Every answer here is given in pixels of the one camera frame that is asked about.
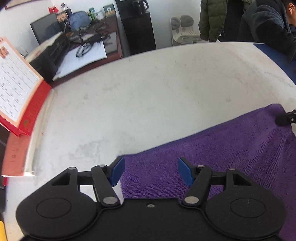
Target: person's ear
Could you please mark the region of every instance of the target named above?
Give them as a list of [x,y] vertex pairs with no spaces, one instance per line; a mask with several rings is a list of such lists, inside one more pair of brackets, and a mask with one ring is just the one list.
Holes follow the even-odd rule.
[[288,10],[289,10],[289,13],[292,14],[296,10],[294,4],[289,3]]

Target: blue surface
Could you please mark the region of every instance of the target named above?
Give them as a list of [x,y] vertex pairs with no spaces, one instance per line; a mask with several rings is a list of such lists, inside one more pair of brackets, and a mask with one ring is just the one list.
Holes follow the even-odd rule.
[[183,181],[188,187],[193,184],[194,179],[191,175],[191,169],[185,164],[185,162],[182,161],[181,158],[178,159],[178,173],[181,175]]
[[111,176],[108,178],[112,187],[115,187],[124,172],[125,160],[124,157],[120,159],[117,165],[113,168]]
[[265,44],[254,44],[258,49],[265,53],[269,58],[273,60],[290,79],[296,84],[296,61],[293,60],[290,64],[287,62],[287,57],[274,50],[273,48]]

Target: dark fleece jacket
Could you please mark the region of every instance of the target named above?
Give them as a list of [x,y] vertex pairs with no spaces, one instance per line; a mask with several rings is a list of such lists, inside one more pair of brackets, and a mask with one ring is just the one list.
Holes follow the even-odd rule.
[[288,62],[296,59],[296,38],[280,0],[253,2],[242,16],[238,41],[264,43],[284,53]]

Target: purple towel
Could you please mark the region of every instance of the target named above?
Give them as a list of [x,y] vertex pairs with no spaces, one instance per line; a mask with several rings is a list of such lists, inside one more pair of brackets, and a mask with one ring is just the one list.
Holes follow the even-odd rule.
[[188,188],[177,171],[179,157],[194,165],[208,165],[214,171],[235,167],[284,202],[287,218],[280,237],[294,241],[296,137],[290,125],[275,124],[275,117],[282,113],[285,110],[281,105],[272,104],[189,137],[126,155],[123,196],[181,198]]

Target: white table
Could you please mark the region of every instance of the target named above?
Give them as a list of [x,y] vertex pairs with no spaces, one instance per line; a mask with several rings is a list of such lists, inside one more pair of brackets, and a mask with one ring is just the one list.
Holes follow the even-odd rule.
[[[106,64],[56,89],[37,177],[10,178],[8,241],[22,237],[17,205],[75,166],[110,164],[271,103],[296,108],[296,86],[251,43],[206,43],[152,51]],[[92,188],[83,192],[92,195]]]

